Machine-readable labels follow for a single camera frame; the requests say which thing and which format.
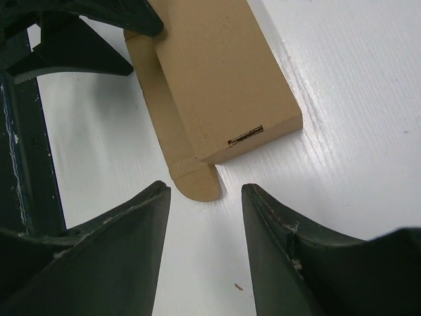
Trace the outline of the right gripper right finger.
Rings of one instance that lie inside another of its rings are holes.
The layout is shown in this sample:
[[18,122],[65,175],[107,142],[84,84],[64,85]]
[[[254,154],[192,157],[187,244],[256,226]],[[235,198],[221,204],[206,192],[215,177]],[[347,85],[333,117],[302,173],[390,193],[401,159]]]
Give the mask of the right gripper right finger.
[[241,189],[258,315],[419,315],[420,229],[364,241]]

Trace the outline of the cardboard box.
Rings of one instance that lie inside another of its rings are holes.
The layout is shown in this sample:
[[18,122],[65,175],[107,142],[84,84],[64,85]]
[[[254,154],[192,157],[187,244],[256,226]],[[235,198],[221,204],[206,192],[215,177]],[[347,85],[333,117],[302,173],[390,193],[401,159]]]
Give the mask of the cardboard box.
[[246,1],[152,1],[164,30],[124,37],[185,197],[218,199],[216,166],[300,130],[303,115]]

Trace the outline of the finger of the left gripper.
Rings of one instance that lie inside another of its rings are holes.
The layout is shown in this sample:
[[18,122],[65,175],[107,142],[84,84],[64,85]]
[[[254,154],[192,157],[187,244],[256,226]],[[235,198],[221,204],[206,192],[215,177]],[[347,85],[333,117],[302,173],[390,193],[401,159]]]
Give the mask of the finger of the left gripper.
[[1,2],[1,30],[6,36],[13,36],[39,23],[43,13],[57,12],[85,16],[146,36],[157,36],[164,29],[164,23],[148,1],[28,0]]
[[73,14],[29,14],[23,23],[7,28],[37,24],[40,43],[5,71],[15,83],[57,72],[89,72],[128,76],[132,65],[80,17]]

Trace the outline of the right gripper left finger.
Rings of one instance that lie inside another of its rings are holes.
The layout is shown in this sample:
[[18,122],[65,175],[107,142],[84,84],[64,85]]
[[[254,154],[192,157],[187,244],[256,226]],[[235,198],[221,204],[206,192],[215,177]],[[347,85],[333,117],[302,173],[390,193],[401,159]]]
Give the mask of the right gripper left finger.
[[2,229],[1,314],[152,314],[170,200],[156,181],[58,236]]

